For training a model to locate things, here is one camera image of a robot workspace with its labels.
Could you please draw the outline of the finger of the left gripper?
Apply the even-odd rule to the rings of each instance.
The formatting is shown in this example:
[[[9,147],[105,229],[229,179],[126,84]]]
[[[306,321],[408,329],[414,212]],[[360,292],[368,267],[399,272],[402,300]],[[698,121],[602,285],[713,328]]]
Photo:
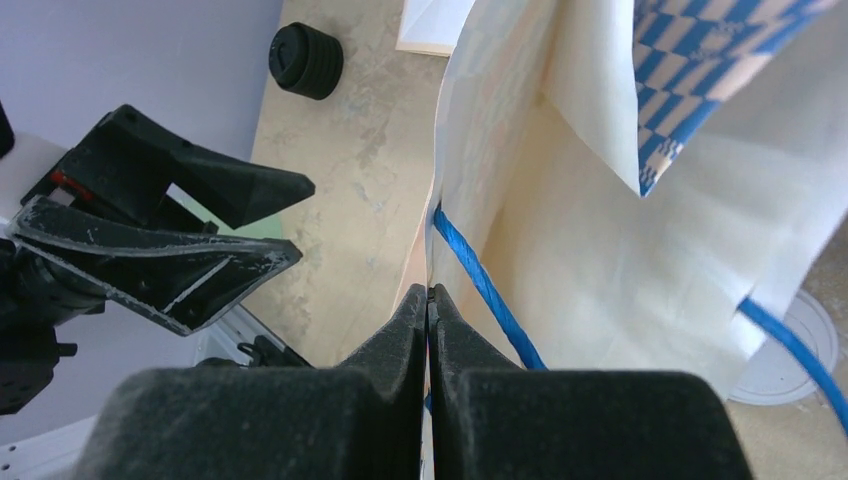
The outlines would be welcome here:
[[[125,104],[106,114],[23,197],[69,193],[71,205],[145,229],[200,229],[168,197],[177,186],[237,229],[315,193],[305,175],[247,163],[196,145]]]
[[[302,257],[289,240],[139,229],[40,195],[6,232],[180,336],[210,326]]]

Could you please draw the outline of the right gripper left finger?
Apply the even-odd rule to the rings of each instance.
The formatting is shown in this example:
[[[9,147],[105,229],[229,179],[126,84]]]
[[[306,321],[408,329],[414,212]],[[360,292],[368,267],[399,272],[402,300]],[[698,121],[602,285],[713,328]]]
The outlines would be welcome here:
[[[133,375],[101,412],[77,479],[416,479],[427,291],[332,368]]]

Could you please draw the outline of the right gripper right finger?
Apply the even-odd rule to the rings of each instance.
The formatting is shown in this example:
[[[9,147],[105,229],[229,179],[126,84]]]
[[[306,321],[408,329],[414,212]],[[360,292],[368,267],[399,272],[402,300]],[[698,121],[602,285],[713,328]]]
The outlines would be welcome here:
[[[748,479],[723,403],[701,378],[525,370],[428,293],[439,479]]]

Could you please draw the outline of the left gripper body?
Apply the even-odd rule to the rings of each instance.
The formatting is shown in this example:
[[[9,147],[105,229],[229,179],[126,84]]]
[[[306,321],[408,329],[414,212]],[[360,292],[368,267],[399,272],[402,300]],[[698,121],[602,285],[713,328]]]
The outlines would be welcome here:
[[[35,195],[100,218],[100,199],[56,168],[63,152],[38,136],[18,133],[1,117],[1,222],[7,224]],[[75,274],[1,239],[1,413],[18,413],[53,380],[54,369],[78,347],[60,343],[57,326],[98,314],[105,298]]]

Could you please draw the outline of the checkered paper bag blue handles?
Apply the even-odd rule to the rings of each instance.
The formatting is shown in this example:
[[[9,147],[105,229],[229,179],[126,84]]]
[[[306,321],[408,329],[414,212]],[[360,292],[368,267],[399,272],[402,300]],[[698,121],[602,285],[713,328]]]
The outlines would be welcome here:
[[[843,1],[475,1],[404,284],[530,369],[682,370],[721,398],[847,214]]]

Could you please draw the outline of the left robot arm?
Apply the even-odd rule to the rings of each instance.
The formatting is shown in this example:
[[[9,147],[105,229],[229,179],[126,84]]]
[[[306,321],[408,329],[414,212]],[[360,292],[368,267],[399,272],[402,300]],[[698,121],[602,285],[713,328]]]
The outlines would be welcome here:
[[[1,122],[1,475],[67,479],[112,390],[151,368],[299,366],[243,307],[300,251],[249,227],[304,175],[123,105],[63,148]]]

